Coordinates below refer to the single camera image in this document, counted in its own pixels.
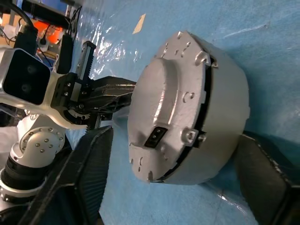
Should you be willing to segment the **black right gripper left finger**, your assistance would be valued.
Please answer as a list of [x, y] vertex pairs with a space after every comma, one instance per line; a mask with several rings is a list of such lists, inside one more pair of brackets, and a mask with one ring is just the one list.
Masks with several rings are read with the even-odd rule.
[[97, 225], [112, 141], [111, 126], [82, 136], [31, 203], [27, 225]]

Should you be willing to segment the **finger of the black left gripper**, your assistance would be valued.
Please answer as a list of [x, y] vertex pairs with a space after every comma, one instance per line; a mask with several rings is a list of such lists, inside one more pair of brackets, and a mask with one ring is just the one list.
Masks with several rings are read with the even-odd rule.
[[114, 93], [119, 90], [132, 91], [135, 88], [136, 82], [114, 76], [106, 76], [97, 80], [91, 81], [91, 88], [94, 91], [101, 93]]
[[104, 87], [90, 94], [90, 112], [115, 113], [130, 106], [134, 87]]

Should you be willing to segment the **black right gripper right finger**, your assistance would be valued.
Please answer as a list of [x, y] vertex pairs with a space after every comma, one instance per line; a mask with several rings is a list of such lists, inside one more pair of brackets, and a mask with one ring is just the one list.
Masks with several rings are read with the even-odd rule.
[[245, 131], [235, 151], [240, 191], [259, 225], [300, 225], [300, 166], [269, 139]]

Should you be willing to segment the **silver round motor lid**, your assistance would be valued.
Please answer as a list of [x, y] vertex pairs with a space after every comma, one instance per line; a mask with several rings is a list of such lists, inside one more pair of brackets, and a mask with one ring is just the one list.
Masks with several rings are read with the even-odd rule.
[[174, 172], [199, 136], [210, 54], [187, 31], [175, 32], [141, 73], [128, 115], [129, 161], [135, 176], [158, 182]]

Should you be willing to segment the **silver round motor housing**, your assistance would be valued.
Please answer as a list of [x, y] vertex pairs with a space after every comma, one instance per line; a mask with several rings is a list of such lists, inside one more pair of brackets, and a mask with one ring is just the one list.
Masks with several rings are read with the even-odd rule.
[[204, 139], [160, 178], [167, 184], [196, 185], [214, 178], [232, 156], [250, 115], [244, 71], [225, 51], [201, 38], [196, 41], [214, 60], [209, 69], [210, 99], [201, 129]]

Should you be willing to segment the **black rectangular plug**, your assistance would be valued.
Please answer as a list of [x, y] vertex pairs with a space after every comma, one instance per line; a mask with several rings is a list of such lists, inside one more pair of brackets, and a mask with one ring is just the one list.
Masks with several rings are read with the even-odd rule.
[[69, 34], [62, 36], [58, 59], [57, 73], [67, 74], [72, 66], [73, 39]]

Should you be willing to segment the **tan tape piece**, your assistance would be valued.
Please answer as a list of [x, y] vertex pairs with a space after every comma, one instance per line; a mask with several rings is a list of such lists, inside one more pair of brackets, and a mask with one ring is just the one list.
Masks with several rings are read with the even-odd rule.
[[132, 34], [137, 34], [142, 30], [145, 17], [146, 17], [146, 14], [143, 14], [140, 16], [139, 21], [138, 21], [137, 25], [135, 26]]

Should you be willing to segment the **orange object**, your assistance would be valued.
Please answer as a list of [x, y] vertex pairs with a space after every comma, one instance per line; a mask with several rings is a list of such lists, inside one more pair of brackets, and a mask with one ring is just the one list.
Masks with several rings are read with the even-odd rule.
[[34, 21], [35, 28], [38, 29], [38, 38], [42, 39], [44, 36], [51, 44], [57, 44], [63, 35], [63, 29], [54, 25], [49, 25], [45, 22]]

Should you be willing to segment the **black bar device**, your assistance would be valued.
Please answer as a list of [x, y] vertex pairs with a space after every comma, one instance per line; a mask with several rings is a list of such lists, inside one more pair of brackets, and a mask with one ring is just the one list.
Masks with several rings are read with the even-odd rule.
[[69, 17], [67, 17], [66, 14], [36, 0], [22, 0], [21, 9], [31, 14], [34, 19], [64, 29], [67, 29], [69, 24], [78, 18], [78, 11], [76, 10], [72, 15], [70, 14]]

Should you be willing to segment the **blue table cover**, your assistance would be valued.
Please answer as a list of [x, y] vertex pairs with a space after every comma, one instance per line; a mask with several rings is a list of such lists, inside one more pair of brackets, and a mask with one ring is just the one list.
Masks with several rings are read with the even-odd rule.
[[[132, 34], [141, 15], [142, 30]], [[250, 90], [246, 130], [271, 139], [300, 166], [300, 0], [85, 0], [73, 50], [96, 45], [92, 78], [136, 80], [173, 33], [188, 30], [226, 51]], [[257, 225], [229, 162], [208, 183], [138, 180], [128, 159], [127, 115], [114, 140], [100, 215], [105, 225]]]

